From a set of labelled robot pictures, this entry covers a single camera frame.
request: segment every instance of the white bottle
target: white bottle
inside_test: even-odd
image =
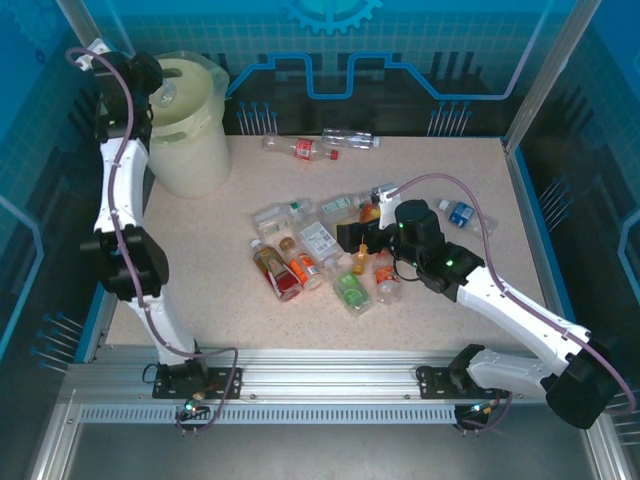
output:
[[[328,258],[339,258],[344,254],[336,239],[315,215],[306,213],[297,203],[291,204],[291,215],[293,231],[316,264],[324,265]]]

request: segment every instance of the plastic container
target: plastic container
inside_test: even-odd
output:
[[[150,98],[149,168],[174,195],[207,195],[225,182],[231,170],[222,127],[229,75],[196,53],[156,58],[165,83]]]
[[[378,148],[380,146],[380,137],[374,137],[370,133],[356,130],[325,128],[322,131],[322,143],[336,147]]]
[[[296,275],[285,264],[275,248],[256,239],[251,242],[253,261],[281,302],[291,300],[302,291]]]
[[[305,211],[304,205],[292,203],[290,208],[294,222],[293,231],[317,265],[323,265],[330,257],[338,258],[344,254],[333,235],[315,215]]]
[[[318,214],[327,225],[334,225],[358,215],[360,209],[367,203],[371,203],[370,190],[360,193],[345,193],[319,204]]]
[[[279,137],[265,135],[262,138],[262,148],[267,152],[280,152],[293,155],[300,160],[315,162],[323,158],[338,159],[338,151],[331,150],[321,143],[308,138]]]
[[[400,300],[402,293],[400,279],[393,271],[393,257],[389,252],[383,251],[375,255],[373,274],[380,303],[390,304]]]
[[[296,242],[291,237],[285,237],[280,241],[280,250],[289,268],[296,274],[302,288],[314,290],[322,285],[324,279],[320,269],[313,263],[308,253],[303,252],[296,246]]]
[[[334,258],[330,258],[325,263],[325,268],[331,278],[333,291],[347,307],[352,315],[361,315],[371,308],[371,297],[362,286],[358,277],[348,269],[342,268]]]
[[[456,202],[451,200],[437,200],[438,208],[444,212],[449,222],[456,227],[462,228],[476,237],[482,239],[482,228],[480,227],[480,219],[476,215],[473,207],[464,202]],[[498,222],[487,215],[484,215],[485,225],[489,235],[497,228]]]

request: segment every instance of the orange label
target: orange label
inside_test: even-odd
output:
[[[309,160],[311,158],[312,144],[313,144],[313,140],[309,140],[308,138],[300,138],[296,142],[295,156],[300,158],[301,160]]]
[[[307,283],[307,276],[305,275],[304,271],[302,270],[302,268],[300,267],[300,264],[298,263],[297,260],[291,260],[289,262],[289,268],[291,270],[293,270],[293,273],[296,274],[296,277],[298,277],[298,279],[300,280],[300,283],[302,285],[304,285],[305,283]]]
[[[386,282],[388,280],[400,283],[398,277],[393,273],[392,266],[380,267],[376,270],[376,284],[380,285],[382,282]]]

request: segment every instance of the table surface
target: table surface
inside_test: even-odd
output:
[[[232,169],[211,195],[180,199],[157,182],[145,213],[145,228],[165,250],[169,291],[181,320],[201,346],[374,350],[458,350],[468,343],[523,349],[515,339],[475,312],[436,295],[420,282],[403,282],[402,300],[376,305],[352,317],[325,282],[280,303],[252,261],[256,237],[251,215],[264,206],[308,197],[314,201],[424,173],[456,176],[498,220],[490,237],[499,274],[538,302],[542,293],[518,210],[502,146],[494,138],[385,137],[371,151],[341,150],[336,162],[302,162],[264,152],[259,137],[227,137]],[[403,199],[464,200],[458,187],[430,180]],[[482,243],[443,221],[447,240],[484,258]],[[401,269],[411,276],[411,269]],[[365,286],[372,287],[372,275]],[[137,316],[123,303],[114,314],[107,343],[151,345]]]

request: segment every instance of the bottle cap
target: bottle cap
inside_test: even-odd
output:
[[[282,240],[280,240],[280,250],[282,250],[283,252],[291,250],[295,246],[296,242],[294,242],[293,238],[291,237],[284,237]]]

